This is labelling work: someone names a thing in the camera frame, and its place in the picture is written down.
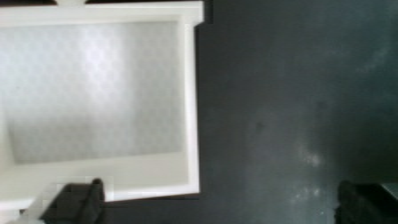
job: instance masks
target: textured inner surface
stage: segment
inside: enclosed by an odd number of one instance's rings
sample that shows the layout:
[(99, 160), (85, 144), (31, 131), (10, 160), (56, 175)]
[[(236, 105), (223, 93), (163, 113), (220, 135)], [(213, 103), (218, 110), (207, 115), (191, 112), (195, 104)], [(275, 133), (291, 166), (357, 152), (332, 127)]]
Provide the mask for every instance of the textured inner surface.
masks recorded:
[(181, 150), (175, 23), (0, 31), (0, 93), (15, 162)]

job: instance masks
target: dark background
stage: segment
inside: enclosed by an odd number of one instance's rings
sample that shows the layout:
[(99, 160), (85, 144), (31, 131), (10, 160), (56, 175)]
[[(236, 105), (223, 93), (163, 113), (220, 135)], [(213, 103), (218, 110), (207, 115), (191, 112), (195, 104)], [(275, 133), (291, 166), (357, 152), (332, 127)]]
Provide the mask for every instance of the dark background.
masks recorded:
[(202, 193), (113, 203), (108, 222), (330, 224), (339, 181), (398, 182), (398, 2), (214, 0), (211, 12)]

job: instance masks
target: white box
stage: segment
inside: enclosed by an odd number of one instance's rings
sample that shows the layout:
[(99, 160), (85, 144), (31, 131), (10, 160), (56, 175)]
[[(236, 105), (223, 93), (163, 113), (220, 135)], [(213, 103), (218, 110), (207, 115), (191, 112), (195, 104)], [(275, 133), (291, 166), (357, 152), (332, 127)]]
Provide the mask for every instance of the white box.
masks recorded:
[(200, 2), (0, 9), (0, 211), (101, 178), (106, 201), (198, 192)]

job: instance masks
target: black plastic piece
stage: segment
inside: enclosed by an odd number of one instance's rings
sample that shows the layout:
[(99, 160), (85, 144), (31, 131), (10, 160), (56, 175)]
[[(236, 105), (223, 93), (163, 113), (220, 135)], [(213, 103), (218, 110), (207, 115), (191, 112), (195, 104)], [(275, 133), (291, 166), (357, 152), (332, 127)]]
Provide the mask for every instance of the black plastic piece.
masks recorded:
[(67, 184), (40, 216), (46, 224), (102, 224), (104, 192), (99, 179)]
[(398, 201), (380, 184), (339, 184), (335, 224), (398, 223)]

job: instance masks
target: white container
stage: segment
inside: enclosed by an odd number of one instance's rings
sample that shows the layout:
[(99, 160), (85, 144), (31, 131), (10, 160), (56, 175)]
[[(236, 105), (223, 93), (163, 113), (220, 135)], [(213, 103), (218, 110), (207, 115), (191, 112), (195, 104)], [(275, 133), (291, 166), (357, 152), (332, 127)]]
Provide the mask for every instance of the white container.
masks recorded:
[(0, 214), (94, 178), (108, 201), (198, 192), (202, 4), (63, 5), (0, 9)]

